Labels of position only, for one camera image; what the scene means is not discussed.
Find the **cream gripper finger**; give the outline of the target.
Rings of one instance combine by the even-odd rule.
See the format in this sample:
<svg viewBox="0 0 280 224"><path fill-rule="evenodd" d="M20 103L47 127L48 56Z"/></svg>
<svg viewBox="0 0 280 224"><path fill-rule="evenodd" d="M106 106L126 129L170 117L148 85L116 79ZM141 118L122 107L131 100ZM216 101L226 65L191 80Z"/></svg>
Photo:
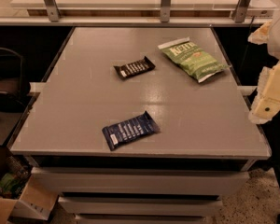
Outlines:
<svg viewBox="0 0 280 224"><path fill-rule="evenodd" d="M269 30L272 22L267 21L260 26L255 32L251 33L248 41L253 44L262 45L268 42Z"/></svg>
<svg viewBox="0 0 280 224"><path fill-rule="evenodd" d="M248 118L252 123L271 121L280 111L280 61L273 68L263 67L259 74L257 95Z"/></svg>

